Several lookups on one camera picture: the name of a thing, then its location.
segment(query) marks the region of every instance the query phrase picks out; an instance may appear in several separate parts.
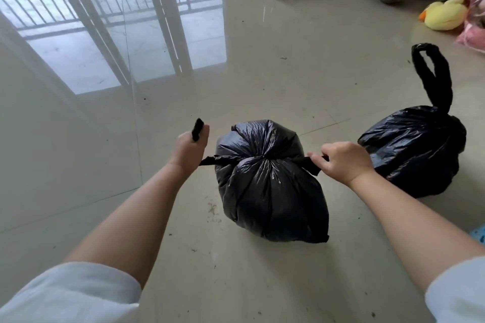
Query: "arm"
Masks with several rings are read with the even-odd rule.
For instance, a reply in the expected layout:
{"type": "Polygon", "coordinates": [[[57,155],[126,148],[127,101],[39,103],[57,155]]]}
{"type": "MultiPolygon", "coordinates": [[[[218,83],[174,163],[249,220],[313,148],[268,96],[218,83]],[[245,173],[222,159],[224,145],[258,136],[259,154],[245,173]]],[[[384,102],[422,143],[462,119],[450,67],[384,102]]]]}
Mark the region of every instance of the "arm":
{"type": "Polygon", "coordinates": [[[485,256],[485,247],[376,173],[361,146],[350,142],[325,144],[322,153],[330,161],[309,155],[325,174],[350,187],[370,208],[423,291],[453,265],[485,256]]]}
{"type": "Polygon", "coordinates": [[[165,233],[175,197],[197,169],[209,138],[205,125],[194,142],[179,136],[171,160],[111,215],[65,260],[104,264],[133,276],[145,286],[165,233]]]}

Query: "black garbage bag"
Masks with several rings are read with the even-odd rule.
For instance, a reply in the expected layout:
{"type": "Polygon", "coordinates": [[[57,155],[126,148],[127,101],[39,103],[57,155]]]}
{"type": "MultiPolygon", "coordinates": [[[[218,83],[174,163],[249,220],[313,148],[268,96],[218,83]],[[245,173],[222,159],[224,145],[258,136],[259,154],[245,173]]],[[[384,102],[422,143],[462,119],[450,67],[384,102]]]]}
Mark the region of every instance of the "black garbage bag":
{"type": "Polygon", "coordinates": [[[453,101],[450,67],[438,46],[412,47],[416,72],[433,106],[397,111],[362,134],[358,143],[371,155],[375,170],[415,198],[440,194],[458,172],[458,154],[467,130],[448,114],[453,101]],[[434,74],[421,52],[431,58],[434,74]]]}
{"type": "Polygon", "coordinates": [[[271,120],[239,123],[217,141],[216,165],[224,213],[271,241],[328,240],[328,209],[319,168],[303,154],[298,135],[271,120]]]}

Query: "white sleeve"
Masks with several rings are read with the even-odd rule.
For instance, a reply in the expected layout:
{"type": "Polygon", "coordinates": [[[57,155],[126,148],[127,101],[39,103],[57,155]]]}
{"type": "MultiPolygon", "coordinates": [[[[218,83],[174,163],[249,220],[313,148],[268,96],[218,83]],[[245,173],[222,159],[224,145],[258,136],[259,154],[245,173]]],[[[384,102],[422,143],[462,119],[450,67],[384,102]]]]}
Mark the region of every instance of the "white sleeve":
{"type": "Polygon", "coordinates": [[[140,284],[123,271],[71,262],[42,273],[0,308],[2,323],[133,323],[140,284]]]}
{"type": "Polygon", "coordinates": [[[485,322],[485,257],[443,272],[429,286],[425,300],[438,323],[485,322]]]}

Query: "glossy floor tile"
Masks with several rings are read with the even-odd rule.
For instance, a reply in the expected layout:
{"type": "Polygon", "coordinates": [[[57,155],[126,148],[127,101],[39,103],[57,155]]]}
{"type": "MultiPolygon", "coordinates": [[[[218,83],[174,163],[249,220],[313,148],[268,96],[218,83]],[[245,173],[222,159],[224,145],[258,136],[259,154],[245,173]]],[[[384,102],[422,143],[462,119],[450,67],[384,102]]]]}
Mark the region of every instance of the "glossy floor tile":
{"type": "MultiPolygon", "coordinates": [[[[427,3],[0,0],[0,304],[160,169],[197,117],[211,125],[207,155],[231,125],[263,118],[317,151],[428,104],[418,42],[448,58],[451,113],[468,130],[453,184],[423,202],[465,230],[482,224],[485,60],[418,22],[427,3]]],[[[330,241],[278,244],[227,219],[213,168],[198,169],[141,321],[432,322],[373,215],[318,179],[330,241]]]]}

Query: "finger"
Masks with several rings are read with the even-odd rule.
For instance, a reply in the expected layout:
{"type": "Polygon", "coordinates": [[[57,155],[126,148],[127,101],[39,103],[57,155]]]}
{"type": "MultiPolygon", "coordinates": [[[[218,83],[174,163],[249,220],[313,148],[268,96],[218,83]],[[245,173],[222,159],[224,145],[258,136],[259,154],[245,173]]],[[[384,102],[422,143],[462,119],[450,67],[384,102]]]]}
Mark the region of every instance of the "finger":
{"type": "Polygon", "coordinates": [[[309,152],[308,155],[310,156],[312,162],[318,166],[324,173],[330,169],[330,162],[325,161],[321,156],[317,155],[316,153],[309,152]]]}
{"type": "Polygon", "coordinates": [[[335,144],[334,143],[325,143],[322,145],[322,153],[327,155],[328,157],[332,157],[335,153],[335,144]]]}
{"type": "Polygon", "coordinates": [[[207,142],[209,141],[209,132],[209,125],[204,124],[200,132],[200,139],[197,141],[197,143],[200,143],[204,148],[207,146],[207,142]]]}

